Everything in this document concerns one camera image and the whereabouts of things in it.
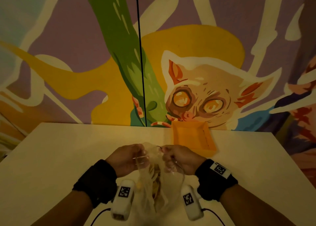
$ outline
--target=tabletop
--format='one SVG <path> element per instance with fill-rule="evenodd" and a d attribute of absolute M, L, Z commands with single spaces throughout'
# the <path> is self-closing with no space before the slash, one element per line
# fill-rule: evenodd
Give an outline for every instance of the tabletop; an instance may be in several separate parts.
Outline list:
<path fill-rule="evenodd" d="M 296 225 L 316 225 L 316 190 L 271 133 L 211 130 L 218 148 L 213 160 L 229 168 L 239 184 L 284 214 Z M 42 123 L 0 163 L 0 224 L 29 226 L 72 189 L 78 178 L 97 160 L 107 158 L 126 144 L 172 143 L 169 128 Z M 125 178 L 137 180 L 134 171 Z M 198 186 L 195 176 L 185 182 Z M 222 205 L 200 200 L 215 211 L 226 226 L 232 226 Z M 100 204 L 86 222 L 111 207 Z M 162 218 L 161 225 L 221 225 L 205 212 L 197 221 L 188 220 L 177 206 Z M 98 225 L 141 225 L 131 211 L 126 222 L 104 212 Z"/>

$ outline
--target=painted ear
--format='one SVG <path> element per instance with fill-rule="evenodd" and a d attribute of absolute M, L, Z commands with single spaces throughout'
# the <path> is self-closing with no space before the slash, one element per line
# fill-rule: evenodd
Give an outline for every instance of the painted ear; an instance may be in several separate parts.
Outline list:
<path fill-rule="evenodd" d="M 267 90 L 269 90 L 271 82 L 272 78 L 262 82 L 256 82 L 250 85 L 248 84 L 241 90 L 240 97 L 237 98 L 237 101 L 234 103 L 238 106 L 238 108 L 242 108 L 250 102 L 258 99 L 259 97 L 263 96 Z"/>
<path fill-rule="evenodd" d="M 171 76 L 173 84 L 175 85 L 180 83 L 180 79 L 183 77 L 180 67 L 171 60 L 169 60 L 169 75 Z"/>

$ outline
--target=person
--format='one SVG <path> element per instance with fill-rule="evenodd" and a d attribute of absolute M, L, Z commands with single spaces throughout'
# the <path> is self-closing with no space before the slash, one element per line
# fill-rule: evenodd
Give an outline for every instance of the person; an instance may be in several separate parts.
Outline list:
<path fill-rule="evenodd" d="M 214 163 L 211 159 L 180 145 L 163 146 L 162 152 L 166 167 L 176 160 L 186 175 L 196 175 L 200 182 L 197 191 L 201 197 L 219 201 L 236 226 L 295 226 L 280 212 L 241 187 L 232 175 L 224 178 L 211 170 L 210 165 Z M 116 178 L 136 170 L 135 157 L 142 154 L 144 147 L 141 144 L 117 148 L 106 160 L 99 160 L 90 167 L 73 190 L 32 226 L 84 225 L 98 204 L 113 199 L 117 190 Z"/>

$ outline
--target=snack in plastic bag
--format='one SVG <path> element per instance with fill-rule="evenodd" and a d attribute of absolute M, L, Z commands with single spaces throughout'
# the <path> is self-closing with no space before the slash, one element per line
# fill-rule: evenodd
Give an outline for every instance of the snack in plastic bag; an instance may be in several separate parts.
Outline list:
<path fill-rule="evenodd" d="M 139 180 L 134 204 L 142 220 L 148 222 L 170 212 L 179 203 L 184 172 L 176 162 L 173 168 L 166 170 L 160 146 L 143 145 L 146 155 L 136 157 Z"/>

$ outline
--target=person's left hand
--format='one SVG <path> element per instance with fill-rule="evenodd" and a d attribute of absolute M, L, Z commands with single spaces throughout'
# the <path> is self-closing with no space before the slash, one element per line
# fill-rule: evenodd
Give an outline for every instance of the person's left hand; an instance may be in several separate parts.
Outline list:
<path fill-rule="evenodd" d="M 137 170 L 135 157 L 144 154 L 142 144 L 124 145 L 117 148 L 105 161 L 114 168 L 117 177 L 123 177 Z"/>

